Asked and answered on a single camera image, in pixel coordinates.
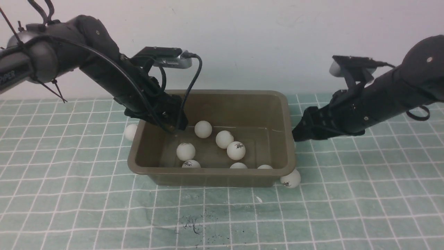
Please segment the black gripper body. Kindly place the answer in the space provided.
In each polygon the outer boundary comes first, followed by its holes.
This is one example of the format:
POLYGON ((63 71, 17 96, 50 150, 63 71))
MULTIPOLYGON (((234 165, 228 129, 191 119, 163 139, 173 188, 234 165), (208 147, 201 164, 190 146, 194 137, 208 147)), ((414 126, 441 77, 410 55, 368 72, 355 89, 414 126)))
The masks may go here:
POLYGON ((165 128, 185 130, 188 119, 181 109, 182 98, 161 89, 157 79, 141 67, 132 64, 119 54, 114 65, 98 56, 92 56, 81 71, 110 93, 114 100, 125 107, 124 114, 165 128))
POLYGON ((338 101, 320 109, 313 115, 313 134, 316 136, 363 134, 373 125, 430 101, 430 95, 403 80, 400 70, 392 69, 375 78, 372 84, 360 85, 357 95, 351 97, 343 94, 338 101))

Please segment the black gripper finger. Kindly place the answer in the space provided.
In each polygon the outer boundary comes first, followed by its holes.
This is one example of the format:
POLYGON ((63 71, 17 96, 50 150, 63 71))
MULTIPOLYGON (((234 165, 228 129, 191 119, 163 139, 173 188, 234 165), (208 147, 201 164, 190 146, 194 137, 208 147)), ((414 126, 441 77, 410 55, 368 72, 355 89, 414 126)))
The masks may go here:
POLYGON ((315 123, 313 115, 318 108, 306 108, 299 123, 292 130, 293 139, 295 142, 314 140, 317 138, 314 128, 315 123))

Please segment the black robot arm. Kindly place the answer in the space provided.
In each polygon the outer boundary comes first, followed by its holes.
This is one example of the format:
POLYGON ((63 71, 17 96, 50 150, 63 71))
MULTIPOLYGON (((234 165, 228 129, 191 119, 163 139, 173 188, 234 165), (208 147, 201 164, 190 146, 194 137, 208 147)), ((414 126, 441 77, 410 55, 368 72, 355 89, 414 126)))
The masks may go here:
POLYGON ((334 55, 333 60, 330 74, 344 78, 347 89, 336 91, 320 109, 305 109, 292 131, 295 142, 364 135, 367 128, 403 113, 426 121, 427 106, 443 102, 443 35, 418 42, 398 66, 368 57, 334 55))
POLYGON ((124 106, 124 114, 184 130, 188 119, 181 98, 165 92, 165 68, 187 69, 197 56, 180 48, 144 47, 129 58, 120 52, 102 22, 79 15, 62 23, 27 24, 1 48, 1 92, 24 81, 46 87, 79 69, 124 106))

